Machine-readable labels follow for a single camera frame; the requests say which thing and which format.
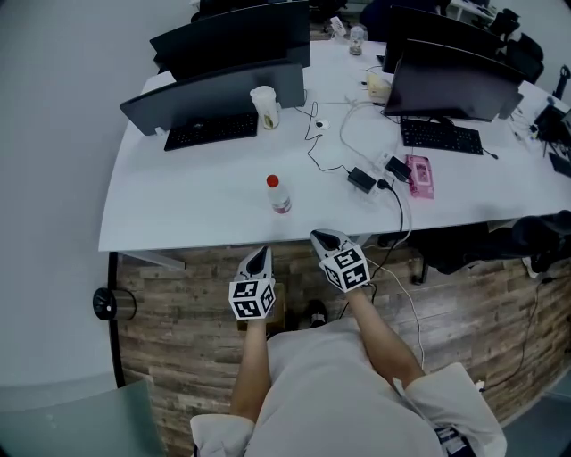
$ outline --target plastic bottle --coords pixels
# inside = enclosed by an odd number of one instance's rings
[[[283,184],[279,184],[276,175],[269,175],[266,178],[268,183],[268,197],[271,207],[279,214],[286,214],[292,208],[292,201],[289,198],[287,189]]]

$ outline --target red bottle cap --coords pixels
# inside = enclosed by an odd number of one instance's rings
[[[269,175],[266,178],[266,182],[268,183],[268,186],[270,186],[270,187],[277,187],[277,185],[279,184],[279,179],[277,179],[276,175]]]

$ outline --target sleeve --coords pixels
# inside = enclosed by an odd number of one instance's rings
[[[405,393],[433,425],[453,427],[465,436],[477,457],[506,454],[498,420],[460,363],[414,380]]]
[[[198,457],[240,457],[252,437],[254,423],[225,414],[204,414],[190,419]]]

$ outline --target desk leg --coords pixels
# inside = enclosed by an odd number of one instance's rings
[[[122,251],[121,253],[123,255],[135,257],[140,261],[156,263],[157,265],[161,265],[162,267],[166,267],[171,270],[184,270],[186,268],[184,262],[170,259],[170,257],[154,253],[153,251]]]
[[[364,233],[363,235],[359,235],[358,237],[351,237],[351,241],[353,243],[357,243],[359,246],[364,246],[367,243],[368,239],[371,238],[372,233]]]

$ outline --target white t-shirt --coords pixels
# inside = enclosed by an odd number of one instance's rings
[[[353,319],[276,335],[268,349],[272,387],[258,422],[193,417],[200,457],[442,457],[434,429],[448,426],[477,457],[505,455],[500,424],[459,363],[400,396],[373,370]]]

